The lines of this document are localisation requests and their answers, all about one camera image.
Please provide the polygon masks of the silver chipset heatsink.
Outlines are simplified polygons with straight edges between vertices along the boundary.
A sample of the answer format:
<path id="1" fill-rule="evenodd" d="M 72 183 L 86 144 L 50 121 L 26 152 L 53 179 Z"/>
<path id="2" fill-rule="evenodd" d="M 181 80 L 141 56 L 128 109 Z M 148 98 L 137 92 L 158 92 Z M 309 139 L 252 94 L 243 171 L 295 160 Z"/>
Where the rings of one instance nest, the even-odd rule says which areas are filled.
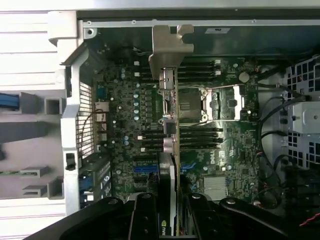
<path id="1" fill-rule="evenodd" d="M 205 177 L 203 184 L 204 194 L 208 195 L 213 201 L 219 201 L 228 196 L 225 176 Z"/>

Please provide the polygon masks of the blue expansion slot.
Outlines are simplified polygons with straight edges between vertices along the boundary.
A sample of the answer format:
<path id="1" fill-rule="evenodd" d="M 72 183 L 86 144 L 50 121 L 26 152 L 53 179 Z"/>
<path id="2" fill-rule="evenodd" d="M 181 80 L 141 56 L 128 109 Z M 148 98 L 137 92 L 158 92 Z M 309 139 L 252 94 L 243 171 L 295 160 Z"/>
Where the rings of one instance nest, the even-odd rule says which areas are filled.
<path id="1" fill-rule="evenodd" d="M 193 169 L 195 165 L 196 163 L 192 163 L 189 165 L 185 164 L 180 167 L 180 170 L 181 171 L 190 170 L 190 169 Z M 139 166 L 135 166 L 133 168 L 133 171 L 135 173 L 152 173 L 152 172 L 158 171 L 158 166 L 157 165 L 139 165 Z"/>

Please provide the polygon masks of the green motherboard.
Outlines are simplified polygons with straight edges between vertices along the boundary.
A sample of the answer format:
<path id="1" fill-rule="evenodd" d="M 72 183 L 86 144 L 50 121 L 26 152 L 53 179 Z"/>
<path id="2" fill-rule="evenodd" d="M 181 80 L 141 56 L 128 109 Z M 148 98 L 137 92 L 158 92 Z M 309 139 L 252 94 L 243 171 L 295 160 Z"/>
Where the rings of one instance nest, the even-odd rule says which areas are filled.
<path id="1" fill-rule="evenodd" d="M 196 163 L 181 176 L 191 191 L 204 193 L 204 178 L 226 178 L 228 196 L 251 201 L 258 187 L 258 86 L 241 83 L 238 75 L 252 68 L 243 57 L 189 56 L 178 68 L 179 90 L 243 85 L 244 110 L 240 121 L 180 124 L 180 167 Z M 138 50 L 121 48 L 105 57 L 94 81 L 95 140 L 110 159 L 110 172 L 101 186 L 107 196 L 126 200 L 148 192 L 150 173 L 135 173 L 136 166 L 157 166 L 163 152 L 163 95 L 153 80 L 147 58 Z"/>

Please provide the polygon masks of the metal socket cover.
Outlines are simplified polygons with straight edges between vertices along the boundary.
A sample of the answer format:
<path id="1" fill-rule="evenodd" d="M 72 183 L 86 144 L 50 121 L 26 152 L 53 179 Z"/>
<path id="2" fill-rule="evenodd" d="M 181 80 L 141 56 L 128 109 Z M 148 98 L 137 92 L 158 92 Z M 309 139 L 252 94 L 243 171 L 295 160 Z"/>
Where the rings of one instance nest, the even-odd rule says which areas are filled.
<path id="1" fill-rule="evenodd" d="M 243 85 L 234 84 L 206 89 L 203 110 L 207 121 L 240 121 L 245 109 L 245 97 L 241 93 Z"/>

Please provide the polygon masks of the open grey PC case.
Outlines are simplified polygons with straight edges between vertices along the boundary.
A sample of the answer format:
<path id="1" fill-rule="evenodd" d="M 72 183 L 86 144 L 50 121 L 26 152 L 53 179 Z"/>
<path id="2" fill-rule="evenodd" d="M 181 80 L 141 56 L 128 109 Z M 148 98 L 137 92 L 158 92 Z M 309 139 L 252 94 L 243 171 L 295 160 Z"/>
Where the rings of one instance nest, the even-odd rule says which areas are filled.
<path id="1" fill-rule="evenodd" d="M 302 169 L 288 155 L 288 107 L 309 97 L 284 84 L 288 68 L 320 56 L 320 17 L 218 19 L 194 16 L 192 12 L 187 16 L 120 19 L 101 16 L 78 19 L 74 12 L 65 12 L 62 16 L 62 25 L 71 31 L 70 35 L 63 34 L 57 40 L 58 49 L 64 54 L 62 63 L 69 72 L 66 105 L 61 117 L 67 216 L 104 198 L 115 197 L 106 195 L 102 188 L 111 170 L 111 161 L 98 148 L 95 139 L 95 79 L 104 67 L 105 57 L 122 48 L 139 51 L 145 54 L 151 71 L 153 26 L 169 26 L 175 34 L 178 26 L 191 25 L 193 33 L 185 34 L 182 40 L 193 45 L 193 52 L 184 59 L 194 56 L 244 58 L 251 70 L 245 71 L 250 80 L 243 84 L 257 84 L 258 151 L 254 157 L 258 165 L 257 192 L 251 201 L 234 196 L 225 198 L 243 200 L 280 217 L 288 225 L 291 240 L 320 240 L 320 168 Z M 207 28 L 230 28 L 230 31 L 205 34 Z M 181 189 L 179 236 L 160 234 L 158 188 L 159 177 L 153 191 L 158 240 L 197 240 L 196 235 L 186 234 Z"/>

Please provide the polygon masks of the perforated silver drive cage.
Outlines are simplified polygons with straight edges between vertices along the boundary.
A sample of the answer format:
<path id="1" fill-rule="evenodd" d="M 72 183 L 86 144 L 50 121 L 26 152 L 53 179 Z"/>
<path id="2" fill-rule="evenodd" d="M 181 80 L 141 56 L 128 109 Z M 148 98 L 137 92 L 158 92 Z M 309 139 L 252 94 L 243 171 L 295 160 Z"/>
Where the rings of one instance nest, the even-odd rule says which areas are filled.
<path id="1" fill-rule="evenodd" d="M 320 56 L 287 69 L 283 83 L 309 99 L 288 107 L 288 155 L 302 169 L 320 168 Z"/>

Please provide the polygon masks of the grey parts rack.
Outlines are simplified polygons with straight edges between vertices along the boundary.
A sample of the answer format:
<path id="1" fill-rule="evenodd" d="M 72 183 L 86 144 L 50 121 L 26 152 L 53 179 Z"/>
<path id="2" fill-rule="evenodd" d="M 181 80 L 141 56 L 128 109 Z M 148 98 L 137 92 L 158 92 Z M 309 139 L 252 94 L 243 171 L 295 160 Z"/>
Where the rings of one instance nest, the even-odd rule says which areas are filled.
<path id="1" fill-rule="evenodd" d="M 19 95 L 19 110 L 0 108 L 0 200 L 62 199 L 61 117 L 66 97 L 60 90 L 6 91 Z"/>

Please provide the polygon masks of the hard disk in blue caddy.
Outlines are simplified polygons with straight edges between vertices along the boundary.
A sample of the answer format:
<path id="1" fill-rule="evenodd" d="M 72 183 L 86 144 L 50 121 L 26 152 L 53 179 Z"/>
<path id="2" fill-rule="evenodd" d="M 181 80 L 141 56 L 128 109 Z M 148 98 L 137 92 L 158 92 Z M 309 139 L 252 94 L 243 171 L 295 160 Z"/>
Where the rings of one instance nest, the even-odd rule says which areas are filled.
<path id="1" fill-rule="evenodd" d="M 18 111 L 20 109 L 20 96 L 0 92 L 0 109 Z"/>

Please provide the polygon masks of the small case sticker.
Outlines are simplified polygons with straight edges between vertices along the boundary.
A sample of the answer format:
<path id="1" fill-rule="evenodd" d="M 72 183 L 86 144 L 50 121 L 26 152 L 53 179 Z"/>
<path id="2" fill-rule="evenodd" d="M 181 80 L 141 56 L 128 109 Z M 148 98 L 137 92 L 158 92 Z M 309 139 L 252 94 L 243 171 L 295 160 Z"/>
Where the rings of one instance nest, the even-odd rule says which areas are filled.
<path id="1" fill-rule="evenodd" d="M 210 27 L 206 29 L 205 34 L 227 34 L 229 31 L 229 27 Z"/>

